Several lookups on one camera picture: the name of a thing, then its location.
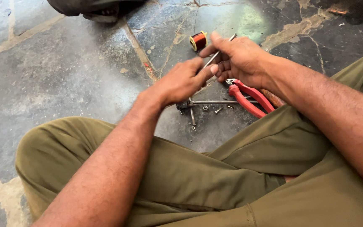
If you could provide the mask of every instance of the person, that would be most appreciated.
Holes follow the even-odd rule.
[[[363,57],[328,78],[214,32],[117,126],[65,117],[30,130],[16,169],[41,226],[363,226]],[[213,152],[154,137],[166,106],[213,75],[287,102]]]

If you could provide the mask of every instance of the stone floor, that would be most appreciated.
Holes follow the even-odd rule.
[[[188,38],[200,30],[248,36],[327,76],[363,56],[363,23],[326,13],[331,5],[323,0],[149,0],[122,7],[118,23],[99,24],[65,17],[45,0],[0,0],[0,226],[29,225],[14,169],[15,149],[29,129],[64,116],[119,121],[140,91],[197,55]],[[212,80],[193,100],[224,98],[232,100]],[[194,108],[196,130],[188,111],[171,106],[155,135],[210,152],[256,121],[240,106],[218,115],[219,105],[201,107]]]

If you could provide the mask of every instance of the pliers handle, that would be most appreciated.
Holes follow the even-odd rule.
[[[240,91],[243,91],[244,93],[250,95],[255,100],[259,102],[259,104],[264,107],[265,111],[270,113],[271,111],[275,110],[274,107],[271,105],[271,103],[267,100],[267,98],[261,94],[258,90],[254,88],[250,88],[246,85],[244,85],[240,80],[233,80],[233,85],[229,86],[229,95],[235,96],[238,103],[243,106],[243,108],[249,113],[253,114],[254,116],[258,118],[264,117],[266,114],[261,111],[259,108],[255,107],[253,104],[251,104],[245,97],[242,95]]]

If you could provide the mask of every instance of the screw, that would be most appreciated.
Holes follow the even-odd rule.
[[[223,109],[223,108],[224,108],[224,107],[222,107],[222,106],[221,106],[218,110],[215,110],[215,111],[214,111],[214,112],[215,112],[215,114],[218,114],[218,112],[219,112],[219,111],[221,111],[221,109]]]

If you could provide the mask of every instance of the copper wire spool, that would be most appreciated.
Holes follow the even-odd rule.
[[[190,36],[190,44],[195,51],[203,49],[207,44],[206,34],[206,32],[201,31],[200,33]]]

